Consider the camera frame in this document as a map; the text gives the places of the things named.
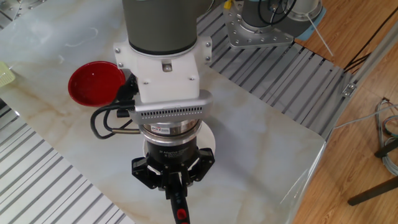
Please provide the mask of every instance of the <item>screw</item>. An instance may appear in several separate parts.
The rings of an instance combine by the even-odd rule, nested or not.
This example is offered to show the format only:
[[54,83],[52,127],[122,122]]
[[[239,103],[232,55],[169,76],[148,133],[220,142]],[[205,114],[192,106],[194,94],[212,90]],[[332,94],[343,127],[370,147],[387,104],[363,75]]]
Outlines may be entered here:
[[173,70],[173,68],[172,68],[171,64],[163,65],[163,71],[164,72],[171,72],[172,70]]

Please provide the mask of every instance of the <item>red cup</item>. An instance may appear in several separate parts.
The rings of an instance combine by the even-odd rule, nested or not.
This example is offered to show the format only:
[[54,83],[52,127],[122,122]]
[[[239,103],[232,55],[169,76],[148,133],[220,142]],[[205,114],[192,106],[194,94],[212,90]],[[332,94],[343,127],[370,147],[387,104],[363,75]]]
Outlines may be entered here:
[[126,78],[111,62],[90,62],[78,68],[69,79],[70,97],[84,106],[112,103]]

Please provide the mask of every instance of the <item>white marble surface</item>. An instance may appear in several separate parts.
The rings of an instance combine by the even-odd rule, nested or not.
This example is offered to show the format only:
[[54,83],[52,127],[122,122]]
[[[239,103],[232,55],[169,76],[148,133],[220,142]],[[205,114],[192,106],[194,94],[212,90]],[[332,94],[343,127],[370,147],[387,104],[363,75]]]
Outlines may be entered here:
[[[96,139],[95,108],[68,95],[72,73],[114,62],[113,43],[125,38],[121,0],[51,0],[0,32],[0,60],[17,77],[0,97],[136,223],[174,223],[164,192],[131,175],[142,136]],[[217,150],[209,173],[188,189],[192,223],[290,223],[324,140],[210,68],[200,82],[215,99],[206,123]],[[126,121],[111,117],[115,126]]]

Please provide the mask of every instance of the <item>metal grille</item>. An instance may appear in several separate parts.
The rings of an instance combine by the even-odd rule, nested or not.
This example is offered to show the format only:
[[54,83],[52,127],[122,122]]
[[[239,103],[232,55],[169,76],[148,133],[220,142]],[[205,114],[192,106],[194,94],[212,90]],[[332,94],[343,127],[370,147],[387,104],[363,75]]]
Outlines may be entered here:
[[[28,3],[13,13],[0,3],[0,29]],[[213,39],[208,65],[326,139],[349,100],[341,96],[349,74],[298,44],[232,49],[221,12],[198,19],[198,34]],[[0,223],[134,223],[8,106],[0,110],[0,179]]]

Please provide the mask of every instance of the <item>black handle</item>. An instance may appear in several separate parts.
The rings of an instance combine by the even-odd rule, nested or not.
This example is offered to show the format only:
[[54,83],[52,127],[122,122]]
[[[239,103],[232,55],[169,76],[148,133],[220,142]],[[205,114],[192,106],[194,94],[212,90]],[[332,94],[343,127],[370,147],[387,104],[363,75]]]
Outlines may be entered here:
[[176,224],[190,224],[188,204],[178,173],[170,175],[170,201]]

